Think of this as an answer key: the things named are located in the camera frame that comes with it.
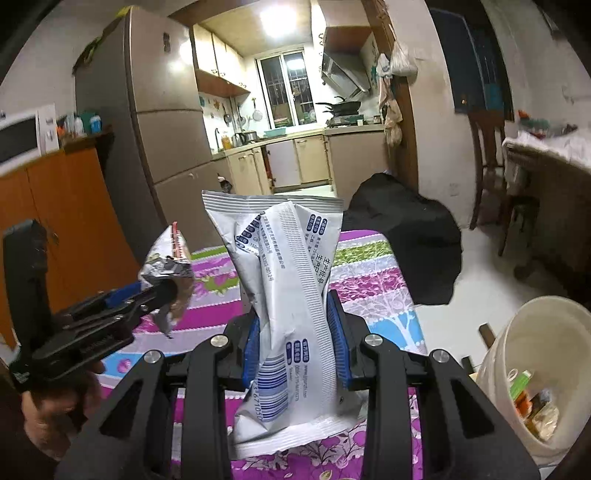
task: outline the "metal screw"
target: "metal screw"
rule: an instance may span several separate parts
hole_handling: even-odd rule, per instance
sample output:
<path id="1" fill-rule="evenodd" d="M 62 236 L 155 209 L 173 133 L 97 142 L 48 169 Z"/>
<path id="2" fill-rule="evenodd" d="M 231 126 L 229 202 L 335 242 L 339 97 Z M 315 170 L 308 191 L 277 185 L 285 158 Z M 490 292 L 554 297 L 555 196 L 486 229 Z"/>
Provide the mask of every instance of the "metal screw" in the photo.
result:
<path id="1" fill-rule="evenodd" d="M 213 346 L 221 348 L 228 343 L 228 337 L 225 335 L 216 335 L 212 337 L 210 342 Z"/>
<path id="2" fill-rule="evenodd" d="M 435 350 L 433 352 L 433 358 L 436 362 L 445 364 L 449 361 L 449 353 L 447 353 L 445 350 Z"/>
<path id="3" fill-rule="evenodd" d="M 370 333 L 367 337 L 365 337 L 365 343 L 369 346 L 380 346 L 384 339 L 375 333 Z"/>
<path id="4" fill-rule="evenodd" d="M 160 352 L 157 350 L 150 350 L 144 354 L 144 360 L 146 360 L 149 364 L 154 364 L 158 360 L 160 360 Z"/>

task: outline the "orange cabinet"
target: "orange cabinet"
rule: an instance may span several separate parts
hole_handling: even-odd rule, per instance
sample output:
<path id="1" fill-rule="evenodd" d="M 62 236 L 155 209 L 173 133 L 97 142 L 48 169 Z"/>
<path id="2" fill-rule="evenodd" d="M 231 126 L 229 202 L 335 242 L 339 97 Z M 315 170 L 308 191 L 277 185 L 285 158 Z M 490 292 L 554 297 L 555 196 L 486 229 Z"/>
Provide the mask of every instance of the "orange cabinet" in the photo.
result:
<path id="1" fill-rule="evenodd" d="M 0 177 L 0 230 L 28 218 L 36 218 L 47 230 L 52 311 L 136 280 L 139 266 L 115 216 L 93 148 L 68 155 L 60 151 Z M 14 347 L 1 276 L 0 333 Z"/>

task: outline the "tile backsplash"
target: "tile backsplash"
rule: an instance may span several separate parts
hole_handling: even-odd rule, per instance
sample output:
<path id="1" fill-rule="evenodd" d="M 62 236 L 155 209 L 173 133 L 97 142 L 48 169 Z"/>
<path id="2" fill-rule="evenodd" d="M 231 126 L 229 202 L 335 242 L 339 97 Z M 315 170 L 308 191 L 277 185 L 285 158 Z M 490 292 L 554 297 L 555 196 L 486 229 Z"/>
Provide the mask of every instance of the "tile backsplash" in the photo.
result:
<path id="1" fill-rule="evenodd" d="M 205 123 L 205 131 L 207 132 L 207 140 L 209 141 L 209 148 L 213 153 L 217 153 L 216 134 L 215 129 L 218 128 L 220 133 L 217 136 L 220 148 L 222 147 L 222 135 L 224 132 L 228 133 L 230 140 L 235 131 L 235 112 L 232 114 L 232 107 L 230 100 L 227 98 L 216 97 L 208 95 L 207 93 L 199 93 L 199 101 L 203 108 L 203 122 Z M 223 120 L 224 107 L 226 112 L 232 118 L 232 122 L 227 126 Z"/>

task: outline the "range hood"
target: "range hood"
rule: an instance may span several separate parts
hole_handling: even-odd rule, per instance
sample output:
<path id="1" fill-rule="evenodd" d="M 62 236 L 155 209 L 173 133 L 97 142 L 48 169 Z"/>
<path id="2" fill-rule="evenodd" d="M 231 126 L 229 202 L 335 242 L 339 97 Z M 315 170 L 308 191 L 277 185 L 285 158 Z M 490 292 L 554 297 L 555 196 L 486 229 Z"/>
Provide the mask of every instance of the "range hood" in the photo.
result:
<path id="1" fill-rule="evenodd" d="M 324 53 L 322 79 L 346 100 L 358 99 L 369 91 L 368 76 L 357 55 Z"/>

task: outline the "striped tablecloth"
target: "striped tablecloth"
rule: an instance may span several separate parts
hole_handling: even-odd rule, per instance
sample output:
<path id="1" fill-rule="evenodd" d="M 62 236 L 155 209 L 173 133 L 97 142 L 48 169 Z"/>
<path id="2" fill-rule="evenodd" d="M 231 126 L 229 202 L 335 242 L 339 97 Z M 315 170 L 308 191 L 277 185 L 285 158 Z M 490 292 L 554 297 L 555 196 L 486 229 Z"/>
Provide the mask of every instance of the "striped tablecloth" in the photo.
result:
<path id="1" fill-rule="evenodd" d="M 144 321 L 135 331 L 135 342 L 104 360 L 100 376 L 104 395 L 150 349 L 166 355 L 192 350 L 212 335 L 222 333 L 226 322 L 242 314 L 236 270 L 225 247 L 209 248 L 192 255 L 196 288 L 189 309 L 172 332 L 172 339 Z M 330 288 L 339 293 L 345 311 L 360 315 L 373 333 L 388 338 L 400 348 L 427 354 L 421 327 L 402 272 L 386 238 L 374 231 L 342 232 L 330 275 Z M 227 425 L 244 394 L 226 395 Z M 413 478 L 423 478 L 421 433 L 417 399 L 409 388 L 413 435 Z M 180 422 L 184 393 L 179 394 L 175 412 L 173 459 L 180 457 Z M 365 422 L 328 439 L 295 447 L 274 455 L 262 455 L 232 462 L 236 480 L 275 478 L 359 479 L 365 444 Z"/>

